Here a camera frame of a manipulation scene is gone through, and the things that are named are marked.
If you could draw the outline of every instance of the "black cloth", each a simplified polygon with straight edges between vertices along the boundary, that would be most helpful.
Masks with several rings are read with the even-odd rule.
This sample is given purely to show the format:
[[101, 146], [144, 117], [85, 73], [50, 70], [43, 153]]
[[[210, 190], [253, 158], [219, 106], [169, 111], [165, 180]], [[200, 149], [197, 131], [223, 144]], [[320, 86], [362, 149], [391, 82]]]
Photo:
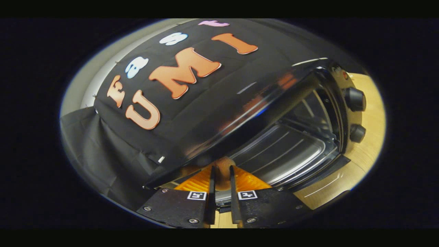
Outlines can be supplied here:
[[[351, 71], [359, 72], [359, 65], [336, 47], [326, 44], [301, 29], [276, 20], [217, 19], [230, 23], [227, 27], [198, 25], [204, 19], [178, 25], [132, 50], [118, 61], [104, 79], [94, 107], [80, 109], [61, 118], [63, 139], [73, 166], [96, 190], [114, 201], [135, 208], [146, 194], [141, 190], [143, 182], [151, 177], [171, 171], [184, 164], [189, 143], [187, 135], [205, 121], [209, 114], [227, 114], [219, 107], [240, 89], [266, 74], [278, 71], [297, 62], [321, 57], [336, 57], [348, 61]], [[171, 46], [159, 41], [172, 33], [181, 32], [188, 37]], [[230, 45], [213, 41], [212, 37], [232, 33], [242, 41], [259, 49], [250, 54], [238, 54]], [[205, 58], [220, 62], [221, 68], [197, 83], [189, 86], [181, 98], [174, 100], [171, 92], [158, 81], [148, 79], [159, 66], [177, 66], [175, 54], [193, 47]], [[136, 57], [148, 58], [148, 64], [131, 79], [125, 73], [126, 66]], [[120, 75], [125, 97], [121, 108], [107, 97], [113, 78]], [[160, 111], [161, 119], [156, 128], [145, 130], [125, 117], [137, 90]], [[138, 104], [136, 111], [149, 118], [147, 110]], [[202, 143], [211, 136], [197, 136]]]

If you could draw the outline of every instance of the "orange letter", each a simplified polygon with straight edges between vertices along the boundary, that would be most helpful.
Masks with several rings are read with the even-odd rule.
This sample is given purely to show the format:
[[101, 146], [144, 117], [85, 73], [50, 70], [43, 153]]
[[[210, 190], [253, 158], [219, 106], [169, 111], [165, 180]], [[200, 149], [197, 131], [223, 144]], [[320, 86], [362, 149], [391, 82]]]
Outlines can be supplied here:
[[175, 55], [178, 67], [160, 66], [151, 75], [150, 80], [158, 80], [172, 92], [172, 98], [178, 99], [188, 90], [187, 85], [180, 85], [174, 80], [186, 83], [196, 83], [192, 72], [195, 69], [199, 77], [205, 77], [221, 67], [218, 62], [212, 62], [196, 53], [192, 47], [186, 48]]
[[231, 33], [217, 35], [213, 37], [212, 40], [219, 40], [234, 47], [241, 55], [252, 53], [258, 49], [255, 45], [247, 44], [246, 42], [233, 37], [233, 34]]
[[119, 90], [122, 89], [122, 83], [119, 81], [120, 75], [116, 75], [113, 79], [113, 82], [111, 82], [110, 88], [107, 92], [107, 97], [111, 97], [116, 101], [117, 107], [120, 108], [122, 105], [123, 97], [125, 97], [125, 92], [119, 92]]
[[133, 103], [139, 103], [141, 106], [143, 106], [143, 108], [149, 111], [151, 117], [149, 119], [144, 119], [134, 110], [133, 105], [129, 105], [125, 112], [126, 118], [131, 119], [145, 130], [154, 129], [160, 121], [160, 112], [158, 111], [157, 107], [143, 97], [142, 90], [137, 90], [137, 92], [134, 94]]

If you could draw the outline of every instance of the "wooden table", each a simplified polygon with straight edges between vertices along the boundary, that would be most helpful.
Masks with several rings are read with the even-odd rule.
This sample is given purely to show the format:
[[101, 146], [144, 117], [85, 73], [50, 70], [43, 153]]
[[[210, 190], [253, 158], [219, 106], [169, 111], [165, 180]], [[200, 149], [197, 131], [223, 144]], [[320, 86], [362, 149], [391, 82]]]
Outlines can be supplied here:
[[[354, 148], [345, 154], [351, 162], [319, 182], [294, 193], [311, 209], [322, 206], [358, 184], [374, 165], [384, 143], [385, 110], [377, 87], [369, 76], [354, 73], [349, 75], [355, 87], [366, 95], [367, 106], [362, 120], [366, 135], [361, 143], [356, 143]], [[232, 224], [230, 212], [216, 212], [215, 224], [211, 225], [211, 228], [237, 228], [237, 225]]]

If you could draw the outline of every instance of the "screw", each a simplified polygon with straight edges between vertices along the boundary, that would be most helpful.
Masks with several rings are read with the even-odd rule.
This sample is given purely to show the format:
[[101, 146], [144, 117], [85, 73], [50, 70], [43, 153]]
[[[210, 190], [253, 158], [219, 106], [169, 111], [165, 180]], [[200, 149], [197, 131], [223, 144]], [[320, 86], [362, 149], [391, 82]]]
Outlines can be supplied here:
[[197, 220], [197, 219], [189, 219], [189, 223], [197, 224], [198, 222], [199, 222], [199, 220]]
[[247, 219], [247, 223], [253, 223], [253, 222], [255, 222], [256, 221], [256, 219], [255, 218], [250, 218], [250, 219]]

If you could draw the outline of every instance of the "letter s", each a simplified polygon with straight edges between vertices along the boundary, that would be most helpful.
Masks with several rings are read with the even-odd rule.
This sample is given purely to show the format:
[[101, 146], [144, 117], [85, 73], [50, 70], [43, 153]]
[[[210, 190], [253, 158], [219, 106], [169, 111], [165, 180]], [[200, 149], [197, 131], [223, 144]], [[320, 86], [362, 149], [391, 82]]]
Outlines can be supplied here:
[[174, 45], [187, 38], [187, 34], [184, 33], [173, 33], [170, 34], [159, 41], [160, 44]]

